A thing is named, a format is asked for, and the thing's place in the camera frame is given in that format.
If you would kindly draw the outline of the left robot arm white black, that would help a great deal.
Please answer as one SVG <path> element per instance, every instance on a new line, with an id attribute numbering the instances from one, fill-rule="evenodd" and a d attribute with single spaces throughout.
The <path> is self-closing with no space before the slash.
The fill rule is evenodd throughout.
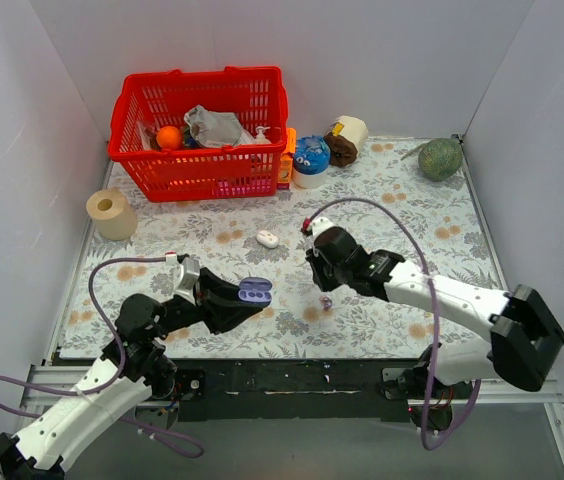
<path id="1" fill-rule="evenodd" d="M 271 301 L 267 279 L 232 284 L 191 258 L 179 260 L 170 300 L 127 297 L 114 322 L 114 339 L 81 379 L 28 426 L 0 434 L 1 477 L 62 479 L 94 440 L 138 404 L 157 400 L 176 408 L 198 395 L 203 373 L 180 372 L 166 356 L 164 340 L 197 323 L 212 334 L 228 332 Z"/>

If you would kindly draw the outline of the lavender earbud charging case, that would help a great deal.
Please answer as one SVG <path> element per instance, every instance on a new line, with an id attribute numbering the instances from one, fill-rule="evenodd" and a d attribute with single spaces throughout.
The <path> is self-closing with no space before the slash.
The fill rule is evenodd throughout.
<path id="1" fill-rule="evenodd" d="M 243 304 L 269 306 L 272 302 L 272 282 L 263 277 L 246 277 L 238 285 L 238 299 Z"/>

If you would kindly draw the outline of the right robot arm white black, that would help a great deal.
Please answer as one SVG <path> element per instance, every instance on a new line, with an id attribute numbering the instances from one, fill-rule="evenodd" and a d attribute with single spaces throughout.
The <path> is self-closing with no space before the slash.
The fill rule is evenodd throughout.
<path id="1" fill-rule="evenodd" d="M 437 397 L 460 382 L 501 379 L 527 392 L 539 391 L 564 345 L 564 330 L 541 295 L 520 285 L 513 292 L 429 277 L 402 256 L 367 252 L 345 229 L 325 218 L 303 230 L 313 281 L 323 292 L 347 286 L 361 296 L 436 312 L 474 333 L 461 345 L 432 343 L 398 386 Z"/>

